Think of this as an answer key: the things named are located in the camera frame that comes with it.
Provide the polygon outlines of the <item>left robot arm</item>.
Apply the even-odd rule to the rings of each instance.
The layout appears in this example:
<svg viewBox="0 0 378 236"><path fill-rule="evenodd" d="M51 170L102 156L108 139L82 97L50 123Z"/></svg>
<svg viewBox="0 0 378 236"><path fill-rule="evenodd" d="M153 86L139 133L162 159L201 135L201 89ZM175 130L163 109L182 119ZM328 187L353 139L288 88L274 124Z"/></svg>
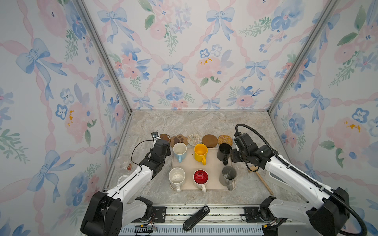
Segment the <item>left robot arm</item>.
<svg viewBox="0 0 378 236"><path fill-rule="evenodd" d="M123 182L106 192L96 192L89 203L80 232L87 236L117 236L121 229L137 219L151 218L152 202L138 197L128 201L151 181L171 155L170 144L157 139L138 168Z"/></svg>

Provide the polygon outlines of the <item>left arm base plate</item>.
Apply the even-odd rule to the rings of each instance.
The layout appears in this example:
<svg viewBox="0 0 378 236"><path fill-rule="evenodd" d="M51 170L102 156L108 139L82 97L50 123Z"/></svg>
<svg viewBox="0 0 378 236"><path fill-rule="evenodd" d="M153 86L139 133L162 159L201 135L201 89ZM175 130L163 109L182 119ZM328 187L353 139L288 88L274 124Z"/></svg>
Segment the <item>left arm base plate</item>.
<svg viewBox="0 0 378 236"><path fill-rule="evenodd" d="M142 218L136 219L133 223L164 223L166 219L166 210L167 207L152 207L152 209L146 212Z"/></svg>

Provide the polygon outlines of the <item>black mug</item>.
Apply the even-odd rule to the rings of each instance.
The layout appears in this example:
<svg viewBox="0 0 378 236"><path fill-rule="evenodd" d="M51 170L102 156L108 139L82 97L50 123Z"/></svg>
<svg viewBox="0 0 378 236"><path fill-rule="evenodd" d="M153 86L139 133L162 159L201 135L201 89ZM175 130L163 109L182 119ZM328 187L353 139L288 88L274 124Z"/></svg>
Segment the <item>black mug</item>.
<svg viewBox="0 0 378 236"><path fill-rule="evenodd" d="M223 143L219 145L218 152L217 152L217 159L223 163L224 166L228 165L228 158L230 156L232 147L227 144Z"/></svg>

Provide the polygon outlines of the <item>wicker rattan coaster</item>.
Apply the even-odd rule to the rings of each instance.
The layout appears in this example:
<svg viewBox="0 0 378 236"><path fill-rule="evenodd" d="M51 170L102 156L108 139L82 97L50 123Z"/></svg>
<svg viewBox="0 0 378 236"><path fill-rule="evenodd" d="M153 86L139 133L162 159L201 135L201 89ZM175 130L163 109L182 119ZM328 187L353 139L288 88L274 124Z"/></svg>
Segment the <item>wicker rattan coaster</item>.
<svg viewBox="0 0 378 236"><path fill-rule="evenodd" d="M218 137L218 144L219 145L228 144L228 145L232 146L233 145L233 139L228 135L220 135Z"/></svg>

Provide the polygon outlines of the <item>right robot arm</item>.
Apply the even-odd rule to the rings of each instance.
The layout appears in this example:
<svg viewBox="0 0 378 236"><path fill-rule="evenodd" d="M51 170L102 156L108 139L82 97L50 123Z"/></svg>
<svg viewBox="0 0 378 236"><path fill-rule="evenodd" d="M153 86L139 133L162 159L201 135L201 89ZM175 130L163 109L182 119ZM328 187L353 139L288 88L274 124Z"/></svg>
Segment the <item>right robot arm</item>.
<svg viewBox="0 0 378 236"><path fill-rule="evenodd" d="M263 140L258 147L248 133L235 132L236 148L231 151L234 163L253 164L282 179L305 199L306 203L294 203L276 197L266 198L259 206L258 215L270 222L278 220L275 227L291 219L310 224L323 236L349 235L342 228L350 216L359 219L358 214L349 205L348 193L342 188L332 189L310 177L287 162L271 145Z"/></svg>

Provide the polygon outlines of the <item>multicolour woven rope coaster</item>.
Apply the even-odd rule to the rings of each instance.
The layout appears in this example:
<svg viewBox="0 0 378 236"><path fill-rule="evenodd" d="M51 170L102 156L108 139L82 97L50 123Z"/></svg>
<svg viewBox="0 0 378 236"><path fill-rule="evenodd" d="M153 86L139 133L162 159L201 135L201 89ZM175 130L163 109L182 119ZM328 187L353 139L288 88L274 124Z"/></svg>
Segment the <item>multicolour woven rope coaster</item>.
<svg viewBox="0 0 378 236"><path fill-rule="evenodd" d="M188 136L188 144L191 146L196 146L197 144L202 143L202 137L199 134L190 134Z"/></svg>

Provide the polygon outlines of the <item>plain round wooden coaster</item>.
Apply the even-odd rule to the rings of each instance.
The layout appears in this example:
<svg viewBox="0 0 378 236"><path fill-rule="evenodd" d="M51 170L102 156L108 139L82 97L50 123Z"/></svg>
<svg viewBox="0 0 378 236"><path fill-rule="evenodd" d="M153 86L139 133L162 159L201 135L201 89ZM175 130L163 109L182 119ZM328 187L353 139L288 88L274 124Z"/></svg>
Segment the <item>plain round wooden coaster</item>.
<svg viewBox="0 0 378 236"><path fill-rule="evenodd" d="M214 148L218 144L218 139L215 135L207 134L203 136L202 144L204 144L207 148Z"/></svg>

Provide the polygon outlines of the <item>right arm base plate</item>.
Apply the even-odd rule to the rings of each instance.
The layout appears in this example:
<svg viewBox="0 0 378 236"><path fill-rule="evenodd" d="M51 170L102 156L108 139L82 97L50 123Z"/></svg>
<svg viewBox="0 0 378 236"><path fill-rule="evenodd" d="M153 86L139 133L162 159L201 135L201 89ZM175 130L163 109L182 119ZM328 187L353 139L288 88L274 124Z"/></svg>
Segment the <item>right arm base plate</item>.
<svg viewBox="0 0 378 236"><path fill-rule="evenodd" d="M260 207L258 206L246 206L243 208L244 213L241 215L241 219L247 223L262 223L262 214Z"/></svg>

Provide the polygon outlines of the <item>scratched dark wooden coaster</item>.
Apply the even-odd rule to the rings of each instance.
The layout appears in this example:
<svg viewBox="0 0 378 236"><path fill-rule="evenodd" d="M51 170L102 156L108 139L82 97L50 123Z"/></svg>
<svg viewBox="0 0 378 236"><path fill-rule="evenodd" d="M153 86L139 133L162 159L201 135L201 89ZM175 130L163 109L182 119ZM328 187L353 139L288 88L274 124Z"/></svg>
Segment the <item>scratched dark wooden coaster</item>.
<svg viewBox="0 0 378 236"><path fill-rule="evenodd" d="M171 142L171 137L168 134L161 134L159 137L169 143Z"/></svg>

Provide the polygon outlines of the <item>cork paw print coaster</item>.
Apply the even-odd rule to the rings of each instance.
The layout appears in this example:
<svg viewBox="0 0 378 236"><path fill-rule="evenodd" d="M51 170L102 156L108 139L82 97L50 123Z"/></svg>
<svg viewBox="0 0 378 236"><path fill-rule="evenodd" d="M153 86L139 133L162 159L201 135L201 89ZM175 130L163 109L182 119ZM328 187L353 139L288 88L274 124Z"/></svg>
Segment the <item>cork paw print coaster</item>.
<svg viewBox="0 0 378 236"><path fill-rule="evenodd" d="M170 145L173 148L177 143L184 143L185 145L188 145L188 138L185 137L182 134L176 135L174 137L171 137L170 139Z"/></svg>

